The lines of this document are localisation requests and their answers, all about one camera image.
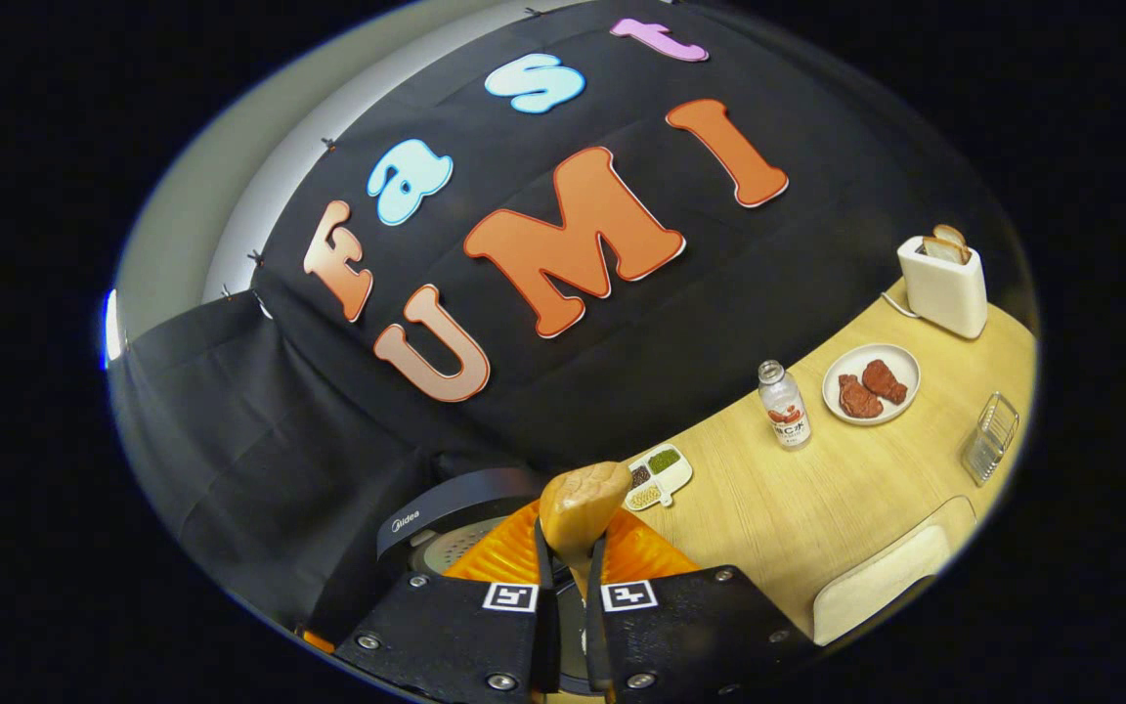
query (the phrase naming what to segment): bread slice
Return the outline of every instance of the bread slice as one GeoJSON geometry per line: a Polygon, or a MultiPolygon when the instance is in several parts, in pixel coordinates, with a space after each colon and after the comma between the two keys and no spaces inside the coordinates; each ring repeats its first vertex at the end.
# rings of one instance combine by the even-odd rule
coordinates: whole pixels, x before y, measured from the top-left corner
{"type": "Polygon", "coordinates": [[[962,262],[966,264],[971,260],[971,250],[967,249],[967,241],[962,237],[962,232],[958,232],[956,228],[948,226],[947,224],[939,224],[939,226],[932,228],[932,235],[938,240],[953,241],[962,248],[962,262]]]}
{"type": "Polygon", "coordinates": [[[971,259],[965,249],[948,240],[939,240],[936,237],[923,238],[923,252],[929,257],[944,259],[951,264],[966,264],[971,259]]]}

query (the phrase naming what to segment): dark background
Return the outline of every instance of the dark background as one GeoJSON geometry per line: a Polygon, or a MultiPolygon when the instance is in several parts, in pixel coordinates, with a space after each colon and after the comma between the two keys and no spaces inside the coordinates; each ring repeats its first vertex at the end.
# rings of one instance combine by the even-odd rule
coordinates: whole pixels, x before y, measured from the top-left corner
{"type": "MultiPolygon", "coordinates": [[[[171,543],[107,417],[99,309],[204,125],[393,5],[0,6],[0,701],[376,701],[171,543]]],[[[1047,360],[1010,504],[785,698],[1126,701],[1126,8],[1099,9],[759,10],[973,161],[1031,257],[1047,360]]]]}

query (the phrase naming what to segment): letter m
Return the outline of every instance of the letter m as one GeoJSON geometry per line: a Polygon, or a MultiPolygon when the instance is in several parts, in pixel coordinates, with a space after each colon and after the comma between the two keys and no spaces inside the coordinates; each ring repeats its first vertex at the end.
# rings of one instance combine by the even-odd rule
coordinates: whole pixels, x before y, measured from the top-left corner
{"type": "Polygon", "coordinates": [[[658,224],[619,178],[611,152],[593,146],[554,169],[563,226],[499,210],[472,229],[468,257],[492,260],[537,313],[537,335],[555,337],[584,315],[584,302],[563,295],[547,277],[606,298],[611,277],[599,240],[618,258],[622,279],[638,280],[685,252],[685,238],[658,224]]]}

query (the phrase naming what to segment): light blue letter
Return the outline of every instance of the light blue letter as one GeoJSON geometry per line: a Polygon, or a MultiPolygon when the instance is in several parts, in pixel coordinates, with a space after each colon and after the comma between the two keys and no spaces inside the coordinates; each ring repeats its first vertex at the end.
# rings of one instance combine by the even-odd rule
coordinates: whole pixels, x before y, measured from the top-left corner
{"type": "Polygon", "coordinates": [[[584,90],[584,77],[575,69],[560,66],[560,59],[549,54],[528,54],[501,66],[485,80],[488,92],[510,100],[520,113],[542,115],[560,103],[566,103],[584,90]]]}
{"type": "Polygon", "coordinates": [[[428,144],[418,139],[399,143],[372,168],[367,177],[367,195],[376,199],[376,215],[387,226],[400,226],[419,208],[425,196],[431,196],[446,186],[455,172],[455,160],[434,154],[428,144]],[[388,170],[393,169],[393,177],[388,170]]]}

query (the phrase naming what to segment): bottle label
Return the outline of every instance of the bottle label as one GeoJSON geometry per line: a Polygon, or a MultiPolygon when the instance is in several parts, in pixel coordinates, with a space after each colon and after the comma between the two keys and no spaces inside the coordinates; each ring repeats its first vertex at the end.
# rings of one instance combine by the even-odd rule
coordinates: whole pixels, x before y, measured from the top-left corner
{"type": "Polygon", "coordinates": [[[805,419],[805,404],[802,395],[795,395],[789,402],[778,409],[768,409],[767,417],[776,428],[776,439],[783,446],[794,447],[804,444],[811,437],[811,422],[805,419]]]}

